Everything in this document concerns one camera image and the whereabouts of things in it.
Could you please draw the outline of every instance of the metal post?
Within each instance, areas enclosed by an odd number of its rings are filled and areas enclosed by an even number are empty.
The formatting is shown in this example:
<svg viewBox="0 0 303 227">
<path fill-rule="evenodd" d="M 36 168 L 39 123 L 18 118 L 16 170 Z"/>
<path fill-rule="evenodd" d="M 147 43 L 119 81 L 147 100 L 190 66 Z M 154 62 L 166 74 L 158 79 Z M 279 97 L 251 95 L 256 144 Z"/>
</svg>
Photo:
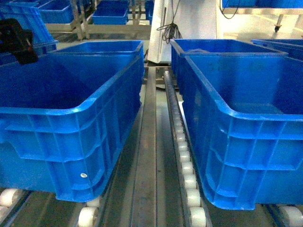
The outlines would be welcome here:
<svg viewBox="0 0 303 227">
<path fill-rule="evenodd" d="M 78 7 L 76 0 L 70 0 L 71 8 L 72 8 L 72 14 L 74 15 L 74 20 L 76 21 L 76 29 L 77 29 L 77 35 L 78 39 L 82 40 L 84 38 L 83 31 L 81 28 L 81 21 L 78 13 Z"/>
<path fill-rule="evenodd" d="M 80 9 L 81 9 L 81 19 L 83 19 L 83 26 L 85 31 L 85 36 L 87 39 L 89 39 L 89 27 L 87 25 L 86 17 L 85 17 L 85 9 L 83 6 L 83 0 L 79 0 Z"/>
</svg>

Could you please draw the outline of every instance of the metal guide rail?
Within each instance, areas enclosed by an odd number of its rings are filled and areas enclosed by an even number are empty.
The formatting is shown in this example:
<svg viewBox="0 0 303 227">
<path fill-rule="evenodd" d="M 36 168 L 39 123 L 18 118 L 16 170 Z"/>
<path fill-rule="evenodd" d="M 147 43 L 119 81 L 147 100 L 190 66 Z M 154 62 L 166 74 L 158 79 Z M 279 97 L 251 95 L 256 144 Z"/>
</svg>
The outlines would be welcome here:
<svg viewBox="0 0 303 227">
<path fill-rule="evenodd" d="M 76 203 L 59 201 L 53 193 L 1 189 L 0 227 L 213 226 L 170 69 L 149 67 L 146 71 L 144 102 L 104 193 Z M 156 99 L 156 78 L 161 76 L 165 107 Z M 167 195 L 172 189 L 173 195 Z M 297 207 L 265 207 L 276 226 L 303 226 Z"/>
</svg>

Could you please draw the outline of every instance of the storage rack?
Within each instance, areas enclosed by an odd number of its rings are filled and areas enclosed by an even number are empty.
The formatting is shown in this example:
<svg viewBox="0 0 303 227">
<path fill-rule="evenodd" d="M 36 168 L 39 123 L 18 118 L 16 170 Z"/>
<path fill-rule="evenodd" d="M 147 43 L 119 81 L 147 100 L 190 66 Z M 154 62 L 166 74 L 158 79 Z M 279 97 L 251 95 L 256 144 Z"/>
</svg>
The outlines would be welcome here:
<svg viewBox="0 0 303 227">
<path fill-rule="evenodd" d="M 132 25 L 94 25 L 92 24 L 92 14 L 86 16 L 87 12 L 96 10 L 100 0 L 92 0 L 91 7 L 84 9 L 82 0 L 79 0 L 81 14 L 79 15 L 76 0 L 70 0 L 74 20 L 69 24 L 46 24 L 51 33 L 76 33 L 78 40 L 90 39 L 90 34 L 138 34 L 151 33 L 151 25 L 140 25 L 142 11 L 142 0 L 130 2 L 130 9 L 133 17 Z"/>
</svg>

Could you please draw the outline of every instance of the white roller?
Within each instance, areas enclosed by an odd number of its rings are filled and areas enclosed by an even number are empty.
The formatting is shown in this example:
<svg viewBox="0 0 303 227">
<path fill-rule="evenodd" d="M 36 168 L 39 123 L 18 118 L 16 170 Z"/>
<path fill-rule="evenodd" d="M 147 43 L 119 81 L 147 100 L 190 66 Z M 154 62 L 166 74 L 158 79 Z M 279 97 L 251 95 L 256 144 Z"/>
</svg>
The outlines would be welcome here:
<svg viewBox="0 0 303 227">
<path fill-rule="evenodd" d="M 0 221 L 2 221 L 5 218 L 8 210 L 9 209 L 7 207 L 0 207 Z"/>
<path fill-rule="evenodd" d="M 175 127 L 182 126 L 182 121 L 180 119 L 177 119 L 174 121 L 174 125 L 175 125 Z"/>
<path fill-rule="evenodd" d="M 175 114 L 175 115 L 173 116 L 173 119 L 174 119 L 174 121 L 175 121 L 175 120 L 181 120 L 179 114 Z"/>
<path fill-rule="evenodd" d="M 191 227 L 206 227 L 206 215 L 202 207 L 191 207 Z"/>
<path fill-rule="evenodd" d="M 176 127 L 175 128 L 175 132 L 176 132 L 176 134 L 178 134 L 178 133 L 184 133 L 183 127 L 182 126 Z"/>
<path fill-rule="evenodd" d="M 303 215 L 297 207 L 280 207 L 279 208 L 283 220 L 289 225 L 289 227 L 302 227 L 303 226 Z"/>
<path fill-rule="evenodd" d="M 98 207 L 100 207 L 100 199 L 101 199 L 100 196 L 98 196 L 97 198 L 86 202 L 86 205 L 88 207 L 97 207 L 98 208 Z"/>
<path fill-rule="evenodd" d="M 188 146 L 186 142 L 178 142 L 178 149 L 179 151 L 188 150 Z"/>
<path fill-rule="evenodd" d="M 190 161 L 190 154 L 189 151 L 181 151 L 180 152 L 180 162 L 189 162 Z"/>
<path fill-rule="evenodd" d="M 182 162 L 182 174 L 193 174 L 194 167 L 192 162 Z"/>
<path fill-rule="evenodd" d="M 82 208 L 79 215 L 78 226 L 93 227 L 95 225 L 97 215 L 98 215 L 98 208 L 96 207 Z"/>
<path fill-rule="evenodd" d="M 22 195 L 21 189 L 7 188 L 0 195 L 0 206 L 10 207 Z"/>
<path fill-rule="evenodd" d="M 177 142 L 185 142 L 185 134 L 184 133 L 178 133 L 176 134 Z"/>
<path fill-rule="evenodd" d="M 184 175 L 184 187 L 185 187 L 185 189 L 196 189 L 197 188 L 197 179 L 194 174 L 185 174 Z"/>
<path fill-rule="evenodd" d="M 187 206 L 188 207 L 200 207 L 200 192 L 198 189 L 187 189 Z"/>
</svg>

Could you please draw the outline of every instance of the plastic crate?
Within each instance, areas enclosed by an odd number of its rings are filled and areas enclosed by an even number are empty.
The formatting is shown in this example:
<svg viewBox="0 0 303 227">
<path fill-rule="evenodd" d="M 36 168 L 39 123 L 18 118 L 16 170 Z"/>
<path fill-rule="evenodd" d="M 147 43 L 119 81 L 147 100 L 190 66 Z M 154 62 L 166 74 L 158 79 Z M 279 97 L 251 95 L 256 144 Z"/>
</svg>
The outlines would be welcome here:
<svg viewBox="0 0 303 227">
<path fill-rule="evenodd" d="M 303 204 L 303 61 L 185 58 L 183 108 L 207 199 L 228 210 Z"/>
<path fill-rule="evenodd" d="M 66 0 L 53 0 L 39 7 L 42 20 L 47 24 L 68 24 L 74 20 L 71 5 Z"/>
<path fill-rule="evenodd" d="M 128 20 L 128 2 L 103 0 L 92 18 L 96 25 L 125 25 Z"/>
<path fill-rule="evenodd" d="M 177 77 L 180 93 L 183 93 L 183 78 L 180 70 L 186 55 L 233 55 L 233 56 L 287 56 L 285 52 L 231 39 L 175 39 L 171 44 L 171 68 Z"/>
<path fill-rule="evenodd" d="M 37 8 L 0 4 L 0 19 L 8 18 L 15 18 L 23 29 L 32 30 L 35 44 L 53 41 Z"/>
<path fill-rule="evenodd" d="M 145 6 L 145 16 L 146 16 L 146 19 L 149 19 L 149 16 L 150 15 L 152 16 L 152 13 L 150 14 L 149 12 L 151 10 L 153 11 L 153 8 L 154 8 L 153 0 L 146 1 L 144 6 Z"/>
<path fill-rule="evenodd" d="M 143 42 L 137 40 L 85 42 L 57 50 L 56 53 L 132 54 L 143 57 Z"/>
<path fill-rule="evenodd" d="M 57 40 L 54 40 L 52 42 L 47 42 L 47 43 L 40 43 L 40 44 L 34 44 L 34 50 L 37 53 L 38 56 L 47 54 L 51 51 L 54 51 L 57 49 L 56 44 L 58 43 Z M 14 55 L 10 53 L 1 53 L 0 54 L 0 66 L 16 62 L 17 59 L 15 58 Z"/>
<path fill-rule="evenodd" d="M 99 196 L 140 107 L 140 56 L 47 54 L 0 74 L 0 186 Z"/>
<path fill-rule="evenodd" d="M 50 2 L 50 0 L 13 0 L 10 2 L 10 5 L 40 7 L 48 2 Z"/>
<path fill-rule="evenodd" d="M 223 7 L 254 7 L 257 6 L 258 0 L 223 0 L 222 6 Z"/>
<path fill-rule="evenodd" d="M 153 15 L 153 10 L 150 10 L 148 13 L 148 19 L 150 21 L 150 25 L 152 25 L 152 15 Z"/>
<path fill-rule="evenodd" d="M 301 39 L 268 39 L 252 40 L 252 42 L 254 44 L 287 52 L 289 57 L 303 60 L 303 40 Z"/>
</svg>

